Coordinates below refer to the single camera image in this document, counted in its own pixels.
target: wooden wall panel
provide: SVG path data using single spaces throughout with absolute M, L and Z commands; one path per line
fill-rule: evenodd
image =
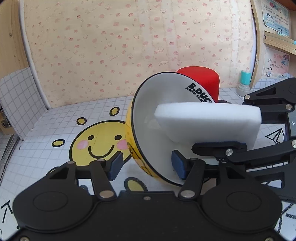
M 277 0 L 277 2 L 285 6 L 287 9 L 296 11 L 296 4 L 292 0 Z
M 275 46 L 269 45 L 269 40 L 265 39 L 264 31 L 277 34 L 277 32 L 271 28 L 265 26 L 263 21 L 263 14 L 262 14 L 262 6 L 261 0 L 251 0 L 251 5 L 253 9 L 255 25 L 256 25 L 256 36 L 257 36 L 257 50 L 256 50 L 256 61 L 254 72 L 251 79 L 251 86 L 254 86 L 259 79 L 261 79 L 262 71 L 263 71 L 263 64 L 264 64 L 264 55 L 265 55 L 265 46 L 267 46 L 284 53 L 290 54 L 291 60 L 289 64 L 289 74 L 296 76 L 296 56 L 291 54 L 294 53 L 292 51 L 285 51 L 283 48 L 278 49 Z M 290 38 L 296 40 L 296 11 L 290 10 Z
M 5 0 L 0 5 L 0 79 L 28 67 L 22 41 L 18 0 Z

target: wooden shelf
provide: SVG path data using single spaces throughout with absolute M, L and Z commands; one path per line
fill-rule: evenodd
M 277 32 L 271 28 L 265 26 L 263 21 L 262 6 L 261 0 L 250 0 L 252 5 L 252 10 L 254 14 L 255 26 L 256 26 L 256 36 L 257 36 L 257 51 L 256 51 L 256 61 L 254 72 L 251 79 L 251 86 L 254 86 L 259 79 L 262 77 L 263 64 L 264 64 L 264 55 L 265 55 L 265 46 L 274 48 L 276 50 L 292 54 L 289 62 L 289 74 L 292 76 L 296 75 L 296 45 L 294 46 L 293 39 L 296 39 L 296 5 L 293 8 L 293 5 L 287 6 L 287 0 L 278 1 L 288 9 L 290 9 L 290 36 L 289 38 L 279 36 Z

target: poster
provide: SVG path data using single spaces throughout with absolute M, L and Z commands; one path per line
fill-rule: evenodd
M 261 0 L 261 4 L 265 25 L 289 37 L 289 10 L 272 0 Z
M 289 69 L 290 55 L 265 47 L 262 78 L 285 79 Z

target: teal bottle cap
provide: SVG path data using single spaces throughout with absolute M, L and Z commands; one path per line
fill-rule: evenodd
M 250 71 L 242 70 L 240 83 L 243 85 L 250 85 L 252 74 Z

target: silver bolt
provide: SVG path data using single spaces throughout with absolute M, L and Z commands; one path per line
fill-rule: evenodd
M 195 196 L 195 192 L 191 190 L 184 190 L 181 192 L 181 196 L 184 198 L 192 198 Z
M 232 149 L 227 149 L 225 152 L 226 156 L 231 156 L 233 154 L 233 150 Z
M 219 158 L 219 161 L 222 162 L 222 163 L 227 163 L 228 161 L 223 159 L 223 158 Z
M 110 191 L 110 190 L 105 190 L 105 191 L 101 191 L 99 193 L 100 197 L 102 198 L 110 198 L 114 196 L 114 192 Z
M 286 105 L 286 109 L 287 109 L 287 110 L 292 110 L 292 108 L 293 108 L 293 106 L 292 106 L 291 104 L 287 104 L 287 105 Z
M 30 239 L 28 237 L 21 237 L 20 241 L 30 241 Z

